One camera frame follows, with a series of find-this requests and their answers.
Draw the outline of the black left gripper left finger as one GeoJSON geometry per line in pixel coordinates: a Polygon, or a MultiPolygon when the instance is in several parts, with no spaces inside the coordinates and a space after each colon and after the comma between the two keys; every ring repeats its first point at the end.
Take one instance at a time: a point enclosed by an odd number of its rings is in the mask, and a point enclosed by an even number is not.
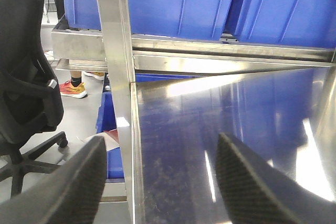
{"type": "Polygon", "coordinates": [[[93,223],[106,173],[106,144],[95,136],[36,185],[2,203],[1,223],[93,223]]]}

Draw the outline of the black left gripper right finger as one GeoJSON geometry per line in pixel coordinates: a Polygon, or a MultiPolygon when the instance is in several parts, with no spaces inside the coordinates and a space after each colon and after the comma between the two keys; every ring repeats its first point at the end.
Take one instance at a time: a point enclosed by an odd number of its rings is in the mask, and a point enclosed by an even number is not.
{"type": "Polygon", "coordinates": [[[335,203],[271,167],[233,135],[219,134],[215,170],[232,223],[335,223],[335,203]]]}

